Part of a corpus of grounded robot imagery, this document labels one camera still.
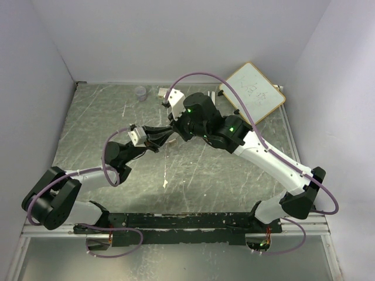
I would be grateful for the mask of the large silver keyring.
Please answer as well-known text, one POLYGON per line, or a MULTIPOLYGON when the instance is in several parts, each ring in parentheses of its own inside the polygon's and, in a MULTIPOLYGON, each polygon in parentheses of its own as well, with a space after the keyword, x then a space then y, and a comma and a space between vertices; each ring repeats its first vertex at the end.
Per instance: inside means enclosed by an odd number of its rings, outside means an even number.
POLYGON ((168 145, 173 145, 174 143, 177 142, 177 139, 172 139, 168 141, 168 145))

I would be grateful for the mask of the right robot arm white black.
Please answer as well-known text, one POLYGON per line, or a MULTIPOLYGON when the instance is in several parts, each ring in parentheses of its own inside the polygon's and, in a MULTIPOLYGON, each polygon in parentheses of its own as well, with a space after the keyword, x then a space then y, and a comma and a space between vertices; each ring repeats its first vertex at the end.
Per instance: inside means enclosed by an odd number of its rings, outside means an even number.
POLYGON ((215 149, 225 150, 263 169, 281 183, 284 191, 259 201, 248 219, 252 231, 260 233, 282 217, 304 220, 312 211, 325 172, 298 165, 268 142, 262 143, 251 125, 237 115, 222 116, 212 99, 201 92, 186 97, 172 89, 167 105, 171 108, 170 125, 184 141, 202 138, 215 149))

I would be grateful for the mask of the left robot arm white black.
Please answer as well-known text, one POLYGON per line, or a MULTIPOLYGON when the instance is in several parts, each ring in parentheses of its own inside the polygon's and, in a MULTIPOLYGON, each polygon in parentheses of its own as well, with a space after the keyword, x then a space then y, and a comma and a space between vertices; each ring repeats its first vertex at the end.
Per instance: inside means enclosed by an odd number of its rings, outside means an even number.
POLYGON ((128 162, 146 151, 158 152, 173 134, 171 126, 136 126, 112 133, 105 141, 101 164, 84 170, 49 168, 23 199, 21 207, 34 226, 54 230, 64 223, 89 226, 101 234, 110 226, 110 212, 95 201, 77 201, 84 189, 117 187, 128 178, 128 162))

